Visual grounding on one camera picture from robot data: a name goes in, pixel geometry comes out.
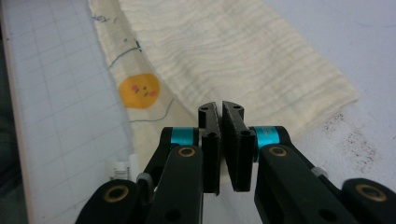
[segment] table surface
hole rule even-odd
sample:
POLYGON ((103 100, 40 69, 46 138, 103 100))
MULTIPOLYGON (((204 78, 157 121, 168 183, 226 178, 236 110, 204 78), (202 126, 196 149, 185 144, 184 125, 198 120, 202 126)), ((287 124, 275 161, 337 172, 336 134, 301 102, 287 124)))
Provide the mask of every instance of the table surface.
MULTIPOLYGON (((366 177, 396 191, 396 3, 264 2, 361 94, 294 145, 337 187, 366 177)), ((30 222, 73 223, 107 180, 105 161, 132 152, 129 120, 86 0, 2 0, 2 14, 30 222)), ((204 223, 241 223, 250 214, 258 220, 252 192, 226 184, 218 198, 205 196, 204 223), (230 215, 228 203, 240 209, 230 215)))

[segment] white table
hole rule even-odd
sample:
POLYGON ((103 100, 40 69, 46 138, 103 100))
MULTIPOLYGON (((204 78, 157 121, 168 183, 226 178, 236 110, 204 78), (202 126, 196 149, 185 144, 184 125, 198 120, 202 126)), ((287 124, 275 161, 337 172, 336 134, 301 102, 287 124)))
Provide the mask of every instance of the white table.
MULTIPOLYGON (((396 3, 264 2, 361 93, 295 146, 337 187, 366 177, 396 191, 396 3)), ((85 0, 3 0, 2 11, 30 221, 73 223, 106 181, 104 161, 131 153, 129 121, 85 0)), ((207 223, 241 217, 258 220, 252 192, 224 185, 218 198, 205 196, 207 223)))

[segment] brass screw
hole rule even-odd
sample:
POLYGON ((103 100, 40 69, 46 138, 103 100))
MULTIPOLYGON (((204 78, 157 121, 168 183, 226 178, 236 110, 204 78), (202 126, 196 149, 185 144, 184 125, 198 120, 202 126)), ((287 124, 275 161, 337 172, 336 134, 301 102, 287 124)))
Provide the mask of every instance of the brass screw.
POLYGON ((283 147, 270 147, 269 151, 274 156, 284 157, 288 155, 288 151, 283 147))
POLYGON ((367 199, 382 203, 387 200, 387 195, 380 189, 367 184, 359 184, 356 191, 367 199))
POLYGON ((183 147, 178 150, 178 155, 181 157, 191 157, 195 154, 195 150, 191 147, 183 147))
POLYGON ((125 185, 116 185, 106 190, 104 199, 108 203, 116 203, 124 199, 129 193, 125 185))

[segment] orange smiley face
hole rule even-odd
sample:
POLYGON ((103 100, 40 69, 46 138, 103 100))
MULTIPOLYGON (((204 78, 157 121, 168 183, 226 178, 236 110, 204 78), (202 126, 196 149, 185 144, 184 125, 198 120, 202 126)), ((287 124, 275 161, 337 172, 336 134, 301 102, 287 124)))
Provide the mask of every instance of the orange smiley face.
POLYGON ((119 86, 122 102, 127 108, 146 109, 160 94, 160 82, 152 74, 127 77, 119 86))

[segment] cartoon face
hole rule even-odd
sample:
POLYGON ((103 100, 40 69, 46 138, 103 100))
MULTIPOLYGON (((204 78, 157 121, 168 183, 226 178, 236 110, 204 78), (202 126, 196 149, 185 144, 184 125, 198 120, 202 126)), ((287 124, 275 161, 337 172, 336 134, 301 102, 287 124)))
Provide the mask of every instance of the cartoon face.
POLYGON ((125 107, 145 109, 158 99, 160 82, 152 74, 127 77, 120 84, 119 93, 125 107))

